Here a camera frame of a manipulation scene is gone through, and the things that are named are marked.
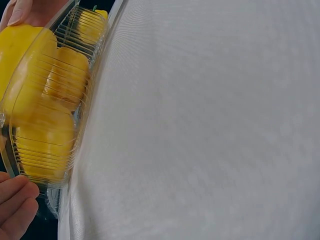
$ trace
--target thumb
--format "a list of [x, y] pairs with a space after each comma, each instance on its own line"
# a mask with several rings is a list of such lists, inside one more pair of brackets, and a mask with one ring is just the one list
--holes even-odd
[[32, 1], [33, 0], [11, 0], [11, 2], [15, 2], [15, 6], [7, 25], [11, 26], [23, 23], [31, 11]]
[[5, 7], [3, 14], [2, 14], [2, 19], [0, 22], [0, 32], [6, 28], [8, 25], [8, 22], [11, 18], [12, 12], [14, 11], [14, 7], [16, 4], [17, 0], [11, 0]]

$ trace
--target plastic clamshell package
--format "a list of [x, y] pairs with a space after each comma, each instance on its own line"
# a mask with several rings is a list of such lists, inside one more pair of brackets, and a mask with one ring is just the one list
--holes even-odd
[[[1, 156], [7, 172], [36, 183], [49, 205], [48, 190], [59, 191], [70, 180], [109, 31], [108, 19], [70, 0], [46, 27], [12, 28], [1, 34], [11, 38], [28, 34], [20, 49], [23, 54], [5, 55], [2, 62], [6, 63], [0, 64], [5, 72], [0, 86]], [[57, 215], [59, 197], [50, 205]]]

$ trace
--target white fabric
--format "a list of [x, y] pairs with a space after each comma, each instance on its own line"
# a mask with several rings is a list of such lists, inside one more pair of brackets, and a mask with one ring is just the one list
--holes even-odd
[[129, 0], [60, 236], [318, 240], [319, 23], [318, 0]]

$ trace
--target finger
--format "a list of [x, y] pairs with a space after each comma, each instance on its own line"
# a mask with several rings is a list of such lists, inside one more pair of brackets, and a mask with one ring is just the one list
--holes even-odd
[[12, 216], [29, 198], [39, 196], [39, 188], [33, 182], [28, 182], [16, 195], [0, 204], [0, 226]]
[[14, 7], [17, 0], [11, 0], [5, 7], [4, 12], [2, 14], [1, 22], [0, 22], [0, 32], [8, 26], [8, 22], [11, 18], [12, 12], [14, 11]]
[[8, 173], [0, 171], [0, 183], [4, 182], [6, 180], [9, 180], [9, 179], [10, 179], [10, 176]]
[[36, 216], [38, 203], [34, 198], [28, 198], [4, 224], [1, 229], [11, 240], [19, 240], [27, 231], [28, 226]]
[[32, 0], [16, 0], [8, 26], [22, 24], [28, 17], [32, 7]]
[[8, 235], [0, 228], [0, 239], [1, 240], [10, 240]]
[[26, 176], [19, 175], [0, 183], [0, 204], [12, 198], [20, 191], [29, 179]]

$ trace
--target fingernail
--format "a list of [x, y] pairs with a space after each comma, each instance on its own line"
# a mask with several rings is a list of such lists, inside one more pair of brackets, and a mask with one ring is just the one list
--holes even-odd
[[23, 14], [23, 10], [22, 9], [17, 9], [14, 11], [14, 13], [12, 14], [12, 16], [10, 17], [10, 20], [8, 22], [8, 26], [16, 24], [17, 22], [19, 22], [22, 18], [22, 14]]

